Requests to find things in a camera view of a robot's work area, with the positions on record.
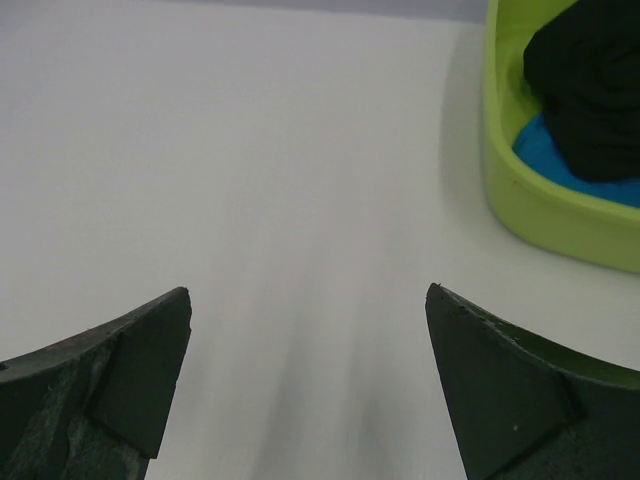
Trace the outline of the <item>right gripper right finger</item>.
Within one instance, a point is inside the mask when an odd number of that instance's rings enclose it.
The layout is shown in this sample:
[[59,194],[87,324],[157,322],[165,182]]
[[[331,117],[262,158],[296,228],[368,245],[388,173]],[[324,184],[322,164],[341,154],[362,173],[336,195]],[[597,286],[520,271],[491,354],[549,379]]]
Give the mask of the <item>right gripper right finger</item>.
[[469,479],[636,479],[639,374],[432,284],[426,319]]

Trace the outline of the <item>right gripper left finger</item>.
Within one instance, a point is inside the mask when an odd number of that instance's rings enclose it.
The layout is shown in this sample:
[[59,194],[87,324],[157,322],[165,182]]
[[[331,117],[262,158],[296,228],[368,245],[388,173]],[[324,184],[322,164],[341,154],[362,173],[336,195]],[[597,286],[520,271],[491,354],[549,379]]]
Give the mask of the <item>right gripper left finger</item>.
[[142,479],[191,335],[184,287],[1,363],[4,479]]

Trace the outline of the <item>lime green plastic basket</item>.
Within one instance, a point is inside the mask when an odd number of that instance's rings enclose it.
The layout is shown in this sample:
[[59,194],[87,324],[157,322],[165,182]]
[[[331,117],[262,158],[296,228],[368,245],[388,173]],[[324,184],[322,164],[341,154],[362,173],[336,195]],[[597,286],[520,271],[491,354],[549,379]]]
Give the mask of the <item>lime green plastic basket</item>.
[[491,1],[483,60],[483,165],[492,212],[522,240],[625,272],[639,271],[639,211],[569,190],[526,166],[512,145],[540,110],[523,76],[533,34],[567,1]]

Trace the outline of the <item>bright blue t-shirt in basket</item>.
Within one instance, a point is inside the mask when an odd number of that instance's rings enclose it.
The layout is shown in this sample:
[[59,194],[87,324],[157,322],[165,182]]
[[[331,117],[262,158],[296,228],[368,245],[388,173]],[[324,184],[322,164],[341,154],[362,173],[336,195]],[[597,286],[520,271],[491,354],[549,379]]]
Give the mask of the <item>bright blue t-shirt in basket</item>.
[[526,123],[512,148],[525,165],[553,183],[596,198],[639,207],[638,178],[598,183],[575,176],[557,149],[541,113]]

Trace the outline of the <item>black t-shirt in basket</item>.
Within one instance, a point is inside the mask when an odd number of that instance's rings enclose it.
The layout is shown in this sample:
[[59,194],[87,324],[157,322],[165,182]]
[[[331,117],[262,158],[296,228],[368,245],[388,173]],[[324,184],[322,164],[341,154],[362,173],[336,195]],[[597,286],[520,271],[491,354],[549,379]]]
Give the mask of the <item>black t-shirt in basket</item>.
[[638,2],[574,2],[532,36],[523,61],[570,171],[593,182],[638,178]]

